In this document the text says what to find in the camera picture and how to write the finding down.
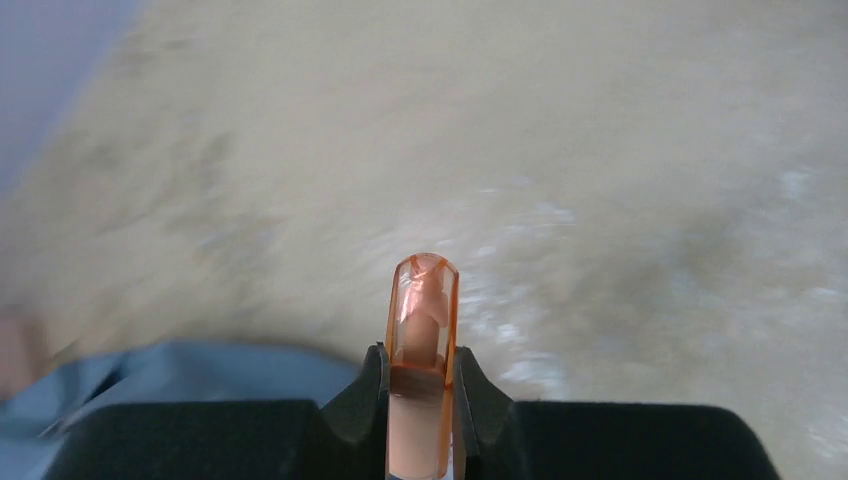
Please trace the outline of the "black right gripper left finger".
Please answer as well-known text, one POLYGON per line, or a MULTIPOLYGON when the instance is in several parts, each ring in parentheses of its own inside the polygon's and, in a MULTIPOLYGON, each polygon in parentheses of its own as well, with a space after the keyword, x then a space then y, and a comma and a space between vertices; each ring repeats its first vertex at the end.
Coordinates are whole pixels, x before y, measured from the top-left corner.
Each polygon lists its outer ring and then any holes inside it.
POLYGON ((49 479, 385 479, 388 353, 307 399, 117 404, 72 427, 49 479))

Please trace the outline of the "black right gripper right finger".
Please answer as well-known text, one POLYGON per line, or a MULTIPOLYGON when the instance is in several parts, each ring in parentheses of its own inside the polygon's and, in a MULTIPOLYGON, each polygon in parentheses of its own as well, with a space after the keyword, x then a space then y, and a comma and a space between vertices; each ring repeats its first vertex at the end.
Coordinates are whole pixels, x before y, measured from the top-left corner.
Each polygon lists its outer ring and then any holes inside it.
POLYGON ((465 479, 776 479, 754 431, 715 406, 514 400, 467 347, 454 361, 465 479))

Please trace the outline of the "orange marker pen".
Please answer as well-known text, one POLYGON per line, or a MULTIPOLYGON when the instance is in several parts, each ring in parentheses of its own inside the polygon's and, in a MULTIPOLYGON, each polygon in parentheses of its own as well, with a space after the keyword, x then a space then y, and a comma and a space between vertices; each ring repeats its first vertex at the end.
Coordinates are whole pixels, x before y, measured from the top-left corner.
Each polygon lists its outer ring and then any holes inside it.
POLYGON ((442 479, 453 423, 459 273, 418 253, 395 270, 385 346, 389 355, 388 474, 442 479))

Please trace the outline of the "blue grey backpack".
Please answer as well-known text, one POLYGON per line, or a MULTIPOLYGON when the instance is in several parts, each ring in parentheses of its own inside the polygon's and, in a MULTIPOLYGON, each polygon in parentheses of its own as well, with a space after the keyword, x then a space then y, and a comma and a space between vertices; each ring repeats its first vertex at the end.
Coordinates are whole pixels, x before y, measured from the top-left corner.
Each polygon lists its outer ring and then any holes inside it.
POLYGON ((1 403, 1 476, 41 479, 92 411, 150 402, 330 401, 358 366, 295 346, 174 341, 88 356, 1 403))

